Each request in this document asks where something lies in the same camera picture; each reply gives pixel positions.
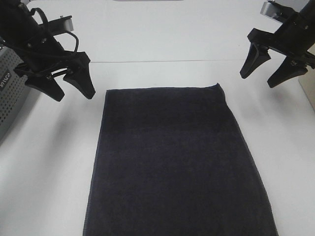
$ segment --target dark navy towel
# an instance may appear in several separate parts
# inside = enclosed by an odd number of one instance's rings
[[[277,236],[223,90],[109,90],[84,236]]]

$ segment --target gray metal box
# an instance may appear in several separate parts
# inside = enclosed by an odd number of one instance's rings
[[[26,76],[19,78],[13,69],[22,60],[15,52],[0,45],[0,140],[20,111],[29,91],[24,82]]]

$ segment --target screw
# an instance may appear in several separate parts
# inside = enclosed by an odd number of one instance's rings
[[[297,62],[295,60],[292,60],[291,65],[295,66],[295,65],[297,65]]]

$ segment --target wire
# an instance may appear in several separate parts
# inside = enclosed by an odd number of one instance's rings
[[[11,44],[8,44],[8,43],[4,42],[1,39],[0,39],[0,44],[4,45],[5,47],[13,49],[14,51],[25,53],[25,54],[28,54],[28,55],[31,55],[31,56],[34,56],[34,57],[37,57],[37,58],[43,58],[43,59],[68,60],[68,59],[73,59],[73,58],[75,58],[77,56],[76,51],[73,52],[71,55],[68,55],[68,56],[55,56],[55,55],[50,55],[50,54],[36,53],[36,52],[33,52],[33,51],[25,50],[23,48],[19,48],[19,47],[13,46]]]
[[[70,34],[72,37],[75,38],[74,52],[76,53],[78,51],[78,48],[79,48],[79,38],[74,33],[70,32],[70,31],[64,31],[64,33]]]
[[[42,9],[40,9],[39,7],[36,7],[36,8],[32,8],[31,11],[30,11],[30,16],[33,16],[35,14],[35,12],[38,12],[42,22],[43,22],[43,25],[44,25],[44,28],[49,31],[49,24],[48,24],[48,19],[45,15],[45,13],[43,12]]]
[[[47,17],[45,15],[45,13],[42,11],[42,9],[40,9],[40,8],[33,8],[30,11],[30,15],[33,16],[36,11],[39,13],[39,16],[41,17],[41,19],[43,21],[43,25],[44,25],[45,30],[49,31],[49,22],[47,20]],[[74,49],[74,52],[72,52],[70,55],[67,55],[67,56],[56,56],[56,55],[43,54],[43,53],[33,52],[33,51],[30,51],[30,50],[25,50],[23,48],[11,45],[11,44],[3,41],[2,39],[0,39],[0,44],[6,46],[8,48],[13,49],[14,51],[21,52],[21,53],[24,53],[24,54],[28,54],[28,55],[31,55],[31,56],[37,57],[37,58],[59,59],[59,60],[73,59],[73,58],[75,58],[77,56],[77,51],[78,51],[78,48],[79,48],[79,38],[74,33],[71,33],[69,31],[65,30],[64,33],[70,34],[72,37],[75,38],[75,49]]]

